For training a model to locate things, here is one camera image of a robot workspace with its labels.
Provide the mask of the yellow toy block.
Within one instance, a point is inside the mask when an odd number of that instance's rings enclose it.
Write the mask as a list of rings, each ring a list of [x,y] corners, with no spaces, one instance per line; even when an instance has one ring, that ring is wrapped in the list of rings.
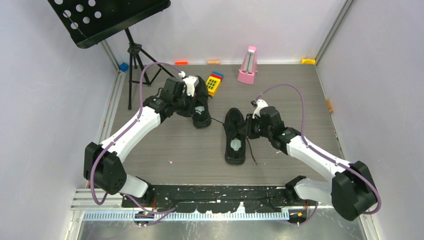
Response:
[[[207,87],[208,94],[210,96],[214,96],[216,94],[221,82],[222,82],[221,78],[218,78],[212,75],[208,77],[205,84]]]

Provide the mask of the orange block at wall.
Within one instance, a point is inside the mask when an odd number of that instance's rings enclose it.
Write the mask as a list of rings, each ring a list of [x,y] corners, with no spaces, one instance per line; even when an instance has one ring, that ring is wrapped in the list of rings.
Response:
[[[185,66],[188,65],[188,61],[176,61],[174,64],[176,66]]]

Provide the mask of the black music stand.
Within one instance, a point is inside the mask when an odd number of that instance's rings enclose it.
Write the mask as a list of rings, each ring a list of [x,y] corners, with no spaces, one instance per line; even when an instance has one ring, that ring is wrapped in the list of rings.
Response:
[[[128,39],[129,76],[132,68],[145,69],[140,54],[156,62],[134,42],[130,27],[170,7],[169,0],[48,0],[71,39],[88,49],[123,31]]]

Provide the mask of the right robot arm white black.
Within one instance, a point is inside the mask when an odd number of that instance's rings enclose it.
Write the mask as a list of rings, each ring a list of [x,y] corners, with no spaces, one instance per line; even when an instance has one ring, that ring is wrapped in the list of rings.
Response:
[[[275,107],[259,107],[248,114],[246,136],[268,139],[273,148],[300,160],[324,177],[324,181],[316,181],[299,175],[288,182],[285,198],[291,205],[299,205],[303,200],[323,203],[348,221],[380,210],[382,199],[365,163],[351,163],[321,149],[300,131],[285,126]]]

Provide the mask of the tan wooden block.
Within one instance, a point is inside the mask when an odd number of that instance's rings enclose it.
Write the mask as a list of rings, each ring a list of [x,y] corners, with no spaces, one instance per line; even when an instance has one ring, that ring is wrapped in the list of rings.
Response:
[[[221,61],[218,60],[218,59],[208,59],[207,60],[208,65],[219,65],[220,63],[221,63]]]

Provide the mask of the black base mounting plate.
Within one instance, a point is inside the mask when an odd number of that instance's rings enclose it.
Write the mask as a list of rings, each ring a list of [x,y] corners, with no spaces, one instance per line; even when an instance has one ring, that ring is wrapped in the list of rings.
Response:
[[[123,208],[155,207],[159,212],[174,209],[177,213],[213,214],[276,213],[287,207],[315,207],[315,201],[295,196],[283,186],[266,185],[151,185],[141,198],[125,196]]]

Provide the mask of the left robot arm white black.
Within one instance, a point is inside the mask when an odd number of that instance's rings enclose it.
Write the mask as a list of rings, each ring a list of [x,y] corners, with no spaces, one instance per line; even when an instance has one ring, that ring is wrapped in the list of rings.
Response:
[[[146,98],[137,113],[115,134],[101,143],[89,143],[84,153],[83,176],[90,186],[109,195],[132,195],[141,207],[148,207],[154,199],[148,183],[127,174],[123,162],[150,131],[174,113],[189,117],[194,112],[195,97],[203,90],[205,87],[197,76],[169,77],[159,96]]]

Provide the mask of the pink metronome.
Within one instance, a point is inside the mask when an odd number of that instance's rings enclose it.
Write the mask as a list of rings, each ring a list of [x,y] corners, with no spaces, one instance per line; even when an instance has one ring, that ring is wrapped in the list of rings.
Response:
[[[237,80],[243,84],[253,85],[257,72],[257,48],[249,46],[239,69]]]

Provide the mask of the brown block right edge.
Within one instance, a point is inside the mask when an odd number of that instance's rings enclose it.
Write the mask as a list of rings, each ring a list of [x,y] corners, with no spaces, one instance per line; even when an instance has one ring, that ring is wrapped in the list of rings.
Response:
[[[326,99],[325,100],[325,103],[326,103],[326,107],[327,107],[328,113],[330,115],[333,114],[334,113],[334,107],[333,107],[333,104],[332,104],[331,100],[330,99]]]

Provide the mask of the black shoe tied left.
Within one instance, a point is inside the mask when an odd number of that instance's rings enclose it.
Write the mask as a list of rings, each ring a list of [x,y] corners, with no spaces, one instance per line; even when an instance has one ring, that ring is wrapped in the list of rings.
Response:
[[[197,77],[199,83],[195,87],[195,97],[193,99],[194,113],[192,114],[191,119],[193,126],[196,129],[204,129],[212,123],[212,118],[208,106],[209,92],[206,82],[200,76]]]

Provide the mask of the yellow block in corner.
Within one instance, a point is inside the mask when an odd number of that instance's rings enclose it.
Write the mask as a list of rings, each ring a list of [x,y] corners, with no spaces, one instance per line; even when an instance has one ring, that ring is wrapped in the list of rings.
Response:
[[[316,60],[312,59],[312,58],[303,58],[303,59],[301,59],[300,63],[302,65],[315,65]]]

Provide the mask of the blue block in corner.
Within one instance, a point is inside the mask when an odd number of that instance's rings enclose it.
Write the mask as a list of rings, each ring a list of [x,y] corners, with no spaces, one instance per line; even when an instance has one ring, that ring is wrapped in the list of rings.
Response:
[[[129,65],[125,62],[123,62],[119,65],[119,70],[123,73],[127,72],[128,69],[129,69]]]

